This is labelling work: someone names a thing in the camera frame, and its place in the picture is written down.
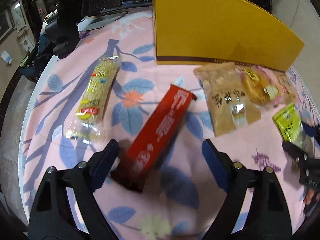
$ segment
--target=orange flower print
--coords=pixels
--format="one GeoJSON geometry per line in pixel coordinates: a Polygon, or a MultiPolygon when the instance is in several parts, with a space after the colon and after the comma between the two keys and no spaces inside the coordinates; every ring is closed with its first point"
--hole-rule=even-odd
{"type": "Polygon", "coordinates": [[[86,41],[86,43],[89,44],[89,43],[93,42],[93,40],[94,40],[94,38],[89,38],[89,39],[86,41]]]}
{"type": "Polygon", "coordinates": [[[125,93],[124,99],[121,101],[126,108],[134,108],[135,106],[139,106],[141,101],[143,101],[142,96],[143,94],[139,94],[137,91],[133,90],[125,93]]]}

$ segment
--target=picture frame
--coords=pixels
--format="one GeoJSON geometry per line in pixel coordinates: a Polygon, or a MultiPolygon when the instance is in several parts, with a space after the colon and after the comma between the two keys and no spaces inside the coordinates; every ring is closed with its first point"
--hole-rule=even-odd
{"type": "Polygon", "coordinates": [[[0,43],[14,30],[11,14],[8,8],[6,8],[0,14],[0,43]]]}
{"type": "Polygon", "coordinates": [[[26,21],[23,16],[20,1],[16,1],[11,5],[11,15],[13,23],[15,25],[15,29],[18,33],[26,26],[26,21]]]}

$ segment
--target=table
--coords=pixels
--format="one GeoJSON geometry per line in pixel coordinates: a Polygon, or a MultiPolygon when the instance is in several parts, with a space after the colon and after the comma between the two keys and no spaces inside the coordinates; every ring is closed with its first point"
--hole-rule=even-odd
{"type": "MultiPolygon", "coordinates": [[[[168,157],[151,173],[143,194],[127,191],[108,178],[94,193],[118,238],[202,238],[226,197],[210,172],[212,164],[206,163],[202,155],[201,144],[206,138],[247,168],[274,168],[295,231],[303,220],[304,189],[298,183],[299,174],[291,169],[291,159],[282,150],[282,138],[271,119],[279,108],[264,113],[260,121],[248,127],[215,138],[204,92],[193,74],[196,66],[156,65],[152,16],[150,9],[130,12],[84,35],[67,58],[53,57],[49,62],[30,100],[20,140],[19,178],[27,218],[47,167],[53,165],[61,170],[88,161],[112,138],[127,148],[174,83],[194,92],[198,100],[190,105],[168,157]],[[104,53],[123,57],[104,115],[106,134],[93,145],[66,139],[93,68],[104,53]]],[[[287,75],[299,94],[298,111],[309,124],[319,123],[319,112],[303,81],[293,68],[287,75]]],[[[314,140],[312,143],[314,154],[320,156],[318,144],[314,140]]],[[[68,190],[68,197],[78,228],[86,231],[72,190],[68,190]]],[[[234,231],[243,227],[251,199],[248,190],[234,231]]]]}

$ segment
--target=green snack package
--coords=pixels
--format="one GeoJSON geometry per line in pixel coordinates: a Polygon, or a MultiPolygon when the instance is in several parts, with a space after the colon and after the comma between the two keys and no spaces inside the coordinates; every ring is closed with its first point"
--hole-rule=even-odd
{"type": "Polygon", "coordinates": [[[294,104],[289,104],[281,109],[272,117],[277,125],[284,141],[289,141],[297,146],[301,144],[300,135],[303,132],[303,126],[298,111],[294,104]]]}

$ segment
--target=yellow flower print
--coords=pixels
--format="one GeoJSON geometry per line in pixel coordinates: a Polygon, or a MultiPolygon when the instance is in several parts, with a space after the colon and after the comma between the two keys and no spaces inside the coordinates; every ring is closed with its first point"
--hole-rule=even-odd
{"type": "Polygon", "coordinates": [[[146,218],[142,219],[140,229],[141,233],[150,240],[155,240],[157,237],[164,237],[171,233],[169,222],[162,219],[159,214],[154,217],[148,215],[146,218]]]}

